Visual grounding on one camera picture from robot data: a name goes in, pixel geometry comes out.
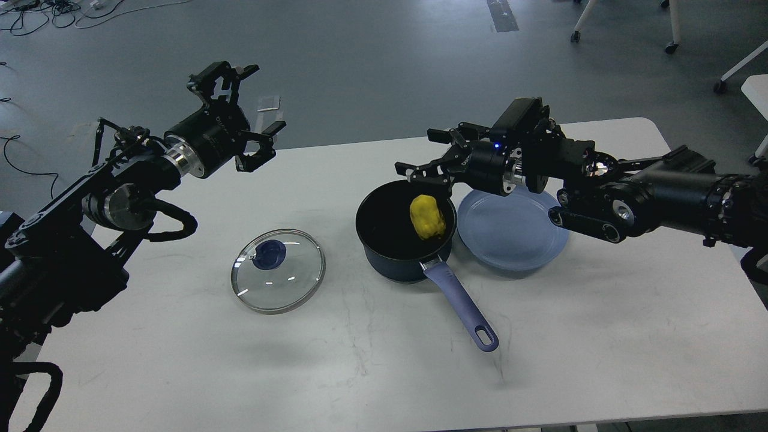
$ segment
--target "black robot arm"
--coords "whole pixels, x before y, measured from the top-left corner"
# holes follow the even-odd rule
[[[459,124],[428,131],[450,144],[425,165],[395,164],[398,174],[426,194],[449,196],[455,182],[505,196],[516,186],[540,193],[548,178],[563,180],[553,224],[618,243],[660,226],[752,248],[742,260],[751,279],[768,283],[757,268],[768,254],[768,171],[716,174],[714,161],[685,146],[659,158],[617,160],[594,141],[566,138],[540,98],[517,98],[490,127]]]
[[[8,239],[0,250],[1,425],[8,424],[23,389],[17,375],[45,372],[52,378],[28,430],[42,427],[58,396],[61,371],[55,365],[14,362],[30,343],[41,344],[52,327],[63,327],[78,312],[98,311],[124,290],[123,266],[143,240],[172,241],[195,232],[194,217],[156,193],[175,189],[186,174],[207,178],[231,158],[238,171],[251,172],[275,156],[273,137],[285,122],[253,132],[237,105],[240,81],[258,69],[221,61],[191,75],[187,87],[203,106],[164,138],[100,119],[88,173],[27,221],[0,212],[0,234]],[[104,127],[115,130],[115,144],[98,164]],[[248,141],[260,145],[254,155],[244,154]],[[178,220],[181,229],[150,232],[158,212]],[[119,236],[103,248],[81,227],[84,215]]]

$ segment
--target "tabletop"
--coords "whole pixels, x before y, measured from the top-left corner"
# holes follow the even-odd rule
[[[742,93],[768,118],[768,74],[752,75],[741,86]]]
[[[643,118],[563,129],[618,158],[668,151]],[[426,138],[282,150],[253,174],[228,164],[163,193],[200,227],[143,244],[126,291],[54,330],[40,358],[65,379],[48,427],[390,432],[768,410],[768,313],[725,245],[665,228],[621,244],[571,233],[542,269],[498,274],[456,238],[448,262],[499,336],[492,353],[431,282],[378,275],[357,206],[398,179],[395,161],[444,150]],[[457,185],[457,205],[467,192]],[[314,236],[327,270],[303,306],[262,315],[236,299],[230,269],[276,228]],[[29,381],[15,429],[46,386]]]

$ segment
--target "saucepan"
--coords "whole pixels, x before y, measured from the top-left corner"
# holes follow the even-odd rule
[[[477,346],[493,351],[498,347],[496,333],[446,264],[456,231],[456,208],[450,199],[437,198],[445,233],[424,241],[416,234],[409,215],[411,201],[417,196],[416,188],[401,180],[378,187],[363,200],[355,224],[368,262],[392,281],[429,278],[440,287]]]

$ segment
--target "yellow object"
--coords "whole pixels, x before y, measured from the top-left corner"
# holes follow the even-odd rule
[[[445,219],[437,200],[429,195],[419,195],[411,201],[411,223],[422,240],[445,234]]]

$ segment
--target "pot handle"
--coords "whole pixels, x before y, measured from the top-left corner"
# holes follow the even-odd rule
[[[482,316],[475,302],[469,297],[451,268],[444,261],[440,261],[425,268],[424,275],[440,287],[478,348],[487,353],[495,350],[498,347],[496,333]],[[479,332],[485,332],[485,339],[490,340],[487,344],[480,338]]]

